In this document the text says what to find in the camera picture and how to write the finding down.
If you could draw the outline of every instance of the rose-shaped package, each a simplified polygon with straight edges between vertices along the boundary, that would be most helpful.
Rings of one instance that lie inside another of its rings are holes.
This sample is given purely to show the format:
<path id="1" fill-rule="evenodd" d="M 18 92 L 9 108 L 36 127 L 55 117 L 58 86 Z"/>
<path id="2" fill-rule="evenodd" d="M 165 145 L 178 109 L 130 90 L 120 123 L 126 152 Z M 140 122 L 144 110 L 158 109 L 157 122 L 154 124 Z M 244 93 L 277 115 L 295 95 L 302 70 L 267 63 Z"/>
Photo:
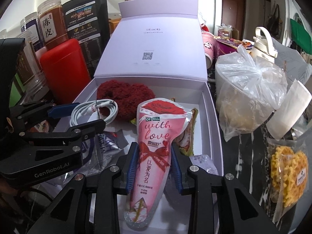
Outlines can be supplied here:
<path id="1" fill-rule="evenodd" d="M 166 184 L 171 143 L 185 130 L 191 116 L 191 111 L 165 98 L 148 100 L 138 106 L 139 160 L 124 214 L 130 226 L 141 228 L 152 219 Z"/>

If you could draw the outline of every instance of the white cable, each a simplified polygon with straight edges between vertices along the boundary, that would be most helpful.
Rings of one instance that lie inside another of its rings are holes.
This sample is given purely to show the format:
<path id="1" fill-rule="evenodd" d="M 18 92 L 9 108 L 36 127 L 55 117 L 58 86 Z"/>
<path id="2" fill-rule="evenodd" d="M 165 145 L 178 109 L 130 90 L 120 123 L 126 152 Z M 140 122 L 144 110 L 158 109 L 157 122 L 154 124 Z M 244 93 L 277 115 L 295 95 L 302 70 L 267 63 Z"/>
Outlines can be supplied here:
<path id="1" fill-rule="evenodd" d="M 110 124 L 113 122 L 113 120 L 116 118 L 117 113 L 118 113 L 118 105 L 115 101 L 111 99 L 101 99 L 95 101 L 89 101 L 82 103 L 80 105 L 77 105 L 75 109 L 71 112 L 71 121 L 70 121 L 70 126 L 77 126 L 78 125 L 78 119 L 87 114 L 92 114 L 96 112 L 97 108 L 100 107 L 107 107 L 110 111 L 110 114 L 108 117 L 104 119 L 106 122 L 106 125 Z"/>

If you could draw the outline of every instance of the red fluffy scrunchie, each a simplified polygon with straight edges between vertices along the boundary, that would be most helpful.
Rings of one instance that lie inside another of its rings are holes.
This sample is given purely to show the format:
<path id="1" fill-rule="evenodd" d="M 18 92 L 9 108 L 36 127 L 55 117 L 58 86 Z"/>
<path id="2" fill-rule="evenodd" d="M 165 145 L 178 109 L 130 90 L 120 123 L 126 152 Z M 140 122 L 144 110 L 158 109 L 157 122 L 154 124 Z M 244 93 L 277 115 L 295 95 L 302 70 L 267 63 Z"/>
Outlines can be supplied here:
<path id="1" fill-rule="evenodd" d="M 97 90 L 96 99 L 105 98 L 116 101 L 118 105 L 116 118 L 118 120 L 130 121 L 136 118 L 138 105 L 146 100 L 155 98 L 155 94 L 141 83 L 130 85 L 117 80 L 110 80 L 102 83 Z M 100 108 L 99 111 L 104 116 L 109 115 L 106 107 Z"/>

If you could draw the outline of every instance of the box flap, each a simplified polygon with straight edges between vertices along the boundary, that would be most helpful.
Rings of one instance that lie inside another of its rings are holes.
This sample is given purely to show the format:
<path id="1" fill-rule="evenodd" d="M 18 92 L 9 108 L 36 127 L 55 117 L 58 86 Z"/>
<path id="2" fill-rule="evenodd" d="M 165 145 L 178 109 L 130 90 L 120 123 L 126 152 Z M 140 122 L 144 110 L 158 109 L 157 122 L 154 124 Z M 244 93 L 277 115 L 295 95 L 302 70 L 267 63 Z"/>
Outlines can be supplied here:
<path id="1" fill-rule="evenodd" d="M 131 0 L 119 6 L 122 20 L 94 77 L 207 81 L 198 0 Z"/>

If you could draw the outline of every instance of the brown door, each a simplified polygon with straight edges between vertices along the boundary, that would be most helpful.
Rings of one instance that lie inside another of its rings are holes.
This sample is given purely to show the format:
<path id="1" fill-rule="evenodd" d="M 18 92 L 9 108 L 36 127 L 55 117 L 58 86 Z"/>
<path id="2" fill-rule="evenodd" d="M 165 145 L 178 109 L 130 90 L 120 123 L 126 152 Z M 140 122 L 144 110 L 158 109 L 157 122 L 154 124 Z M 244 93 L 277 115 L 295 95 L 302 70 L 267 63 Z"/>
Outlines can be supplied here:
<path id="1" fill-rule="evenodd" d="M 242 40 L 245 22 L 246 0 L 222 0 L 222 23 L 239 31 Z"/>

